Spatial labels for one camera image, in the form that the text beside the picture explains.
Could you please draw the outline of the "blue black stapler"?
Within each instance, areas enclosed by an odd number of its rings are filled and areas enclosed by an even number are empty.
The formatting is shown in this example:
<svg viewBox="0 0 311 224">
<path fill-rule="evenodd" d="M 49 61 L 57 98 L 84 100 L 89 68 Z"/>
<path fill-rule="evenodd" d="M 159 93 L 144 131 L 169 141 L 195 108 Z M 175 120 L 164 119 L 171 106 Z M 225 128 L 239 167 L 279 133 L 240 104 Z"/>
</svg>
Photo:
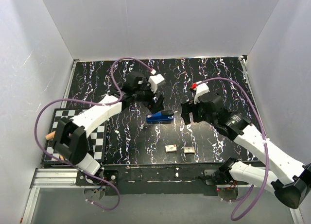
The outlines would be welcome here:
<svg viewBox="0 0 311 224">
<path fill-rule="evenodd" d="M 172 110 L 164 110 L 146 116 L 148 124 L 170 123 L 174 120 L 174 112 Z"/>
</svg>

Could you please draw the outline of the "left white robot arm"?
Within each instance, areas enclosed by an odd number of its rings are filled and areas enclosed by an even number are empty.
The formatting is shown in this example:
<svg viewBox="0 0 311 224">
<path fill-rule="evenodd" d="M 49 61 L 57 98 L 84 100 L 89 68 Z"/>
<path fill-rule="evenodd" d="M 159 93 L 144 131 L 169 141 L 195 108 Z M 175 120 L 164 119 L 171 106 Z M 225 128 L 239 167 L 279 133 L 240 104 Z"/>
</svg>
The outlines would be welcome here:
<svg viewBox="0 0 311 224">
<path fill-rule="evenodd" d="M 157 89 L 165 82 L 161 74 L 145 77 L 131 72 L 121 84 L 121 92 L 112 91 L 85 112 L 71 119 L 61 118 L 52 142 L 53 149 L 72 165 L 86 172 L 87 180 L 98 185 L 103 181 L 100 164 L 90 154 L 88 137 L 101 124 L 119 114 L 134 102 L 141 102 L 151 113 L 164 109 L 164 97 L 155 101 Z"/>
</svg>

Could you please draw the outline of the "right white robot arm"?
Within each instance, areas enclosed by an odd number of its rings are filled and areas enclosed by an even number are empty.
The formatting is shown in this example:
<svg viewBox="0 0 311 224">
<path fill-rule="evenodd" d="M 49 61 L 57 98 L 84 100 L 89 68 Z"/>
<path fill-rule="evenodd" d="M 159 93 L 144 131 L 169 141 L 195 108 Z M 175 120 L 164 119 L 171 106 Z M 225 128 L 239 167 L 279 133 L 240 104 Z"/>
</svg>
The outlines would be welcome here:
<svg viewBox="0 0 311 224">
<path fill-rule="evenodd" d="M 205 121 L 221 135 L 244 147 L 264 163 L 264 169 L 247 165 L 229 158 L 213 174 L 207 176 L 215 184 L 231 184 L 242 181 L 255 186 L 266 182 L 265 190 L 289 208 L 297 209 L 311 190 L 311 166 L 292 158 L 274 145 L 268 138 L 238 112 L 229 112 L 222 97 L 214 92 L 205 93 L 197 99 L 182 104 L 185 124 Z"/>
</svg>

